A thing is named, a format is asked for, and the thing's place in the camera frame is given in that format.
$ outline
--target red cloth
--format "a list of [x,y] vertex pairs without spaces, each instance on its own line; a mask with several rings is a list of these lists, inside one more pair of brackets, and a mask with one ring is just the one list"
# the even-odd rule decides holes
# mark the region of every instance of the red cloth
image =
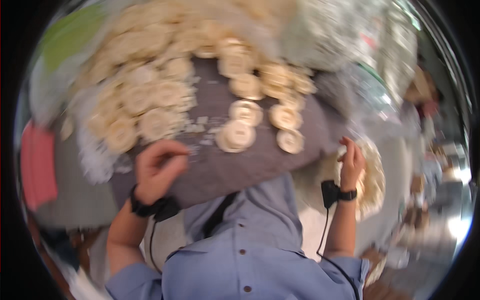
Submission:
[[31,211],[55,201],[58,190],[53,160],[54,134],[29,121],[22,135],[20,168],[25,203]]

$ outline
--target person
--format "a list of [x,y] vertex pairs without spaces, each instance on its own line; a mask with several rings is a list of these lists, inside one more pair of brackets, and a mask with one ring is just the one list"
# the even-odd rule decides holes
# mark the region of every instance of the person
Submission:
[[[340,143],[347,147],[338,160],[343,162],[340,189],[354,191],[365,159],[351,139],[343,137]],[[175,141],[145,149],[137,157],[132,195],[142,204],[156,203],[187,170],[188,153]],[[231,203],[207,233],[205,223],[225,206],[226,197],[185,210],[185,231],[193,243],[170,254],[162,272],[149,268],[139,250],[148,218],[133,213],[131,201],[126,201],[108,233],[112,277],[106,288],[112,298],[355,299],[352,285],[361,297],[368,261],[354,258],[355,200],[338,202],[324,251],[348,280],[329,261],[317,263],[301,250],[302,225],[289,173],[227,198]]]

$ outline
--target right hand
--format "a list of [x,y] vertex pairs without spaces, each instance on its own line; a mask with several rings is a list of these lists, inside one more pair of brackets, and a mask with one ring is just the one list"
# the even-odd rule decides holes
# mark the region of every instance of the right hand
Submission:
[[152,205],[162,198],[173,181],[187,169],[189,150],[182,143],[161,140],[146,148],[136,159],[137,187],[135,197]]
[[365,168],[365,158],[358,145],[347,137],[342,137],[340,144],[347,146],[347,152],[337,159],[343,162],[340,172],[340,190],[342,192],[354,191],[361,171]]

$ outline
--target wire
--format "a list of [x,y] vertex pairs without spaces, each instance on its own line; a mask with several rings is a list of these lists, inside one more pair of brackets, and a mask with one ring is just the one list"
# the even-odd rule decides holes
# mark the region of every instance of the wire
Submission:
[[153,241],[153,235],[155,234],[155,228],[156,228],[156,224],[157,222],[155,222],[153,224],[153,228],[152,228],[152,234],[150,235],[150,245],[149,245],[149,248],[150,248],[150,261],[152,262],[153,266],[155,267],[155,269],[160,272],[160,269],[156,266],[156,263],[155,263],[155,260],[153,259],[153,254],[152,254],[152,241]]
[[325,237],[325,233],[327,231],[327,225],[328,225],[328,208],[327,208],[327,220],[325,221],[324,233],[322,234],[322,239],[320,240],[320,246],[318,246],[318,249],[317,249],[317,255],[319,255],[319,256],[322,256],[320,254],[320,248],[322,247],[322,245],[324,243],[324,237]]
[[322,258],[322,259],[325,259],[326,261],[328,261],[329,263],[331,263],[335,268],[337,268],[340,273],[342,273],[342,275],[348,280],[348,282],[350,283],[350,285],[352,286],[352,289],[353,289],[353,292],[355,293],[355,299],[356,300],[360,300],[360,294],[359,292],[357,291],[357,288],[355,287],[355,284],[353,283],[353,280],[352,278],[350,278],[346,273],[345,271],[339,266],[337,265],[336,263],[332,262],[331,260],[329,260],[328,258],[324,257],[323,255],[319,254],[319,256]]
[[320,256],[322,259],[325,259],[326,261],[331,263],[335,268],[337,268],[340,271],[340,273],[342,273],[342,275],[347,279],[347,281],[352,286],[353,293],[355,294],[355,299],[360,300],[359,292],[358,292],[357,288],[355,287],[355,284],[353,283],[352,278],[350,278],[339,265],[337,265],[336,263],[332,262],[330,259],[328,259],[328,258],[326,258],[326,257],[324,257],[323,255],[320,254],[320,248],[322,247],[322,245],[324,243],[324,237],[325,237],[325,233],[327,231],[327,225],[328,225],[328,208],[327,208],[327,218],[326,218],[326,221],[325,221],[325,228],[324,228],[324,232],[322,234],[322,239],[320,240],[320,245],[318,246],[317,255]]

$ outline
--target blue shirt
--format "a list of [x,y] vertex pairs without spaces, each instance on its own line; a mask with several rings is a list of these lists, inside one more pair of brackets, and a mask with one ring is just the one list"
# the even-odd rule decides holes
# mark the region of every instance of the blue shirt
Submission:
[[[213,236],[201,228],[223,198],[185,211],[185,230],[193,243],[167,258],[163,273],[131,264],[106,284],[116,300],[355,299],[347,279],[326,260],[305,257],[302,226],[290,174],[241,191]],[[332,259],[361,289],[368,261]]]

